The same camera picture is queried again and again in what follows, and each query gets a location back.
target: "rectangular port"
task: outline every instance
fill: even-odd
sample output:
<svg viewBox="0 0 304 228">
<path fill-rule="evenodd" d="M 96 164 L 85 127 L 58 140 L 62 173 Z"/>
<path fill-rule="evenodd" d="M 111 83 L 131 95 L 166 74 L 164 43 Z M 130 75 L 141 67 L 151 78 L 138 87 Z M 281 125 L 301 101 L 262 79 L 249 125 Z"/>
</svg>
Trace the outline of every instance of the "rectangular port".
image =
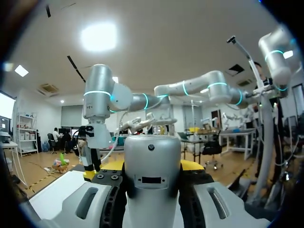
<svg viewBox="0 0 304 228">
<path fill-rule="evenodd" d="M 143 184 L 161 184 L 161 177 L 142 177 Z"/>
</svg>

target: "ceiling vent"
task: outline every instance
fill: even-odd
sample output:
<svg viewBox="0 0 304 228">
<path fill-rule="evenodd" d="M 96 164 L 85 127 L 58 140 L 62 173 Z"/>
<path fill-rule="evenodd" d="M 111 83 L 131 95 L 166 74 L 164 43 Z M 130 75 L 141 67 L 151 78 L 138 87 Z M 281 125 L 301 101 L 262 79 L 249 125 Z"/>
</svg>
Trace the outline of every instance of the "ceiling vent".
<svg viewBox="0 0 304 228">
<path fill-rule="evenodd" d="M 238 84 L 240 87 L 243 87 L 243 86 L 249 85 L 250 83 L 252 83 L 252 80 L 251 80 L 251 79 L 247 79 L 247 80 L 245 80 L 245 81 L 239 81 L 237 84 Z"/>
<path fill-rule="evenodd" d="M 39 86 L 37 92 L 42 94 L 43 96 L 54 97 L 59 94 L 59 89 L 54 85 L 45 83 Z"/>
<path fill-rule="evenodd" d="M 54 85 L 51 85 L 49 83 L 45 83 L 39 86 L 39 90 L 45 93 L 51 93 L 51 94 L 56 94 L 58 93 L 58 88 Z"/>
<path fill-rule="evenodd" d="M 232 66 L 228 70 L 225 70 L 225 72 L 232 77 L 241 73 L 241 72 L 243 72 L 243 71 L 244 71 L 244 68 L 241 67 L 239 64 L 235 64 L 234 66 Z"/>
</svg>

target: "yellow panel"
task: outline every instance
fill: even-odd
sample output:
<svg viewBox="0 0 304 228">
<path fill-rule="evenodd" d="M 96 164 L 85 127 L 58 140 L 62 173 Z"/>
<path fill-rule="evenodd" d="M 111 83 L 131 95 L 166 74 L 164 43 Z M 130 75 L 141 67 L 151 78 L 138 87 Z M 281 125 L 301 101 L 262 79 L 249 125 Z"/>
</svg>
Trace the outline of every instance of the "yellow panel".
<svg viewBox="0 0 304 228">
<path fill-rule="evenodd" d="M 110 163 L 107 163 L 104 165 L 101 169 L 103 170 L 122 170 L 124 160 L 120 161 L 113 161 Z M 193 161 L 187 161 L 187 160 L 181 160 L 181 165 L 183 170 L 203 170 L 204 167 L 200 164 L 193 162 Z"/>
</svg>

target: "office chair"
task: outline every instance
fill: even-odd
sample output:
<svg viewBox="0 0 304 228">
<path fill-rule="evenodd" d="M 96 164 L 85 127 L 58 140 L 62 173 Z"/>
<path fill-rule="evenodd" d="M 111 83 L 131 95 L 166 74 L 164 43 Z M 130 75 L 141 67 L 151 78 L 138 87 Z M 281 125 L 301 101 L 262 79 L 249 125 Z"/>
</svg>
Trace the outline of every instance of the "office chair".
<svg viewBox="0 0 304 228">
<path fill-rule="evenodd" d="M 222 153 L 222 146 L 219 144 L 219 133 L 217 135 L 214 135 L 212 138 L 212 141 L 208 141 L 205 143 L 204 148 L 202 150 L 202 155 L 212 155 L 212 160 L 207 161 L 205 163 L 204 168 L 206 169 L 208 165 L 213 165 L 213 169 L 217 170 L 218 165 L 220 164 L 221 167 L 224 166 L 224 164 L 219 163 L 217 160 L 215 160 L 215 154 L 220 154 Z"/>
<path fill-rule="evenodd" d="M 53 134 L 48 133 L 47 136 L 48 136 L 48 144 L 52 148 L 52 154 L 57 153 L 56 151 L 54 151 L 54 148 L 56 147 L 56 142 L 54 140 Z"/>
</svg>

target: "shelf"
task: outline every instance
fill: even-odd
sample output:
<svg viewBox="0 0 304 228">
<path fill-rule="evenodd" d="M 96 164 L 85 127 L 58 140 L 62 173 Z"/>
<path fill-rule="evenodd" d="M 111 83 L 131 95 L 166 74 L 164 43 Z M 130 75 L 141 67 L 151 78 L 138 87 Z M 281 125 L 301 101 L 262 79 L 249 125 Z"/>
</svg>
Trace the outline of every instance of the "shelf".
<svg viewBox="0 0 304 228">
<path fill-rule="evenodd" d="M 19 153 L 31 153 L 31 152 L 35 152 L 37 151 L 37 149 L 32 149 L 32 150 L 24 150 L 23 152 L 19 152 Z"/>
<path fill-rule="evenodd" d="M 20 140 L 20 142 L 34 142 L 36 139 Z"/>
<path fill-rule="evenodd" d="M 17 130 L 21 130 L 21 131 L 30 131 L 30 132 L 35 132 L 36 131 L 36 129 L 30 129 L 30 128 L 17 128 Z"/>
<path fill-rule="evenodd" d="M 31 120 L 36 120 L 35 117 L 29 117 L 29 116 L 26 116 L 26 115 L 19 115 L 20 117 L 24 117 L 24 118 L 27 118 L 27 119 L 31 119 Z"/>
</svg>

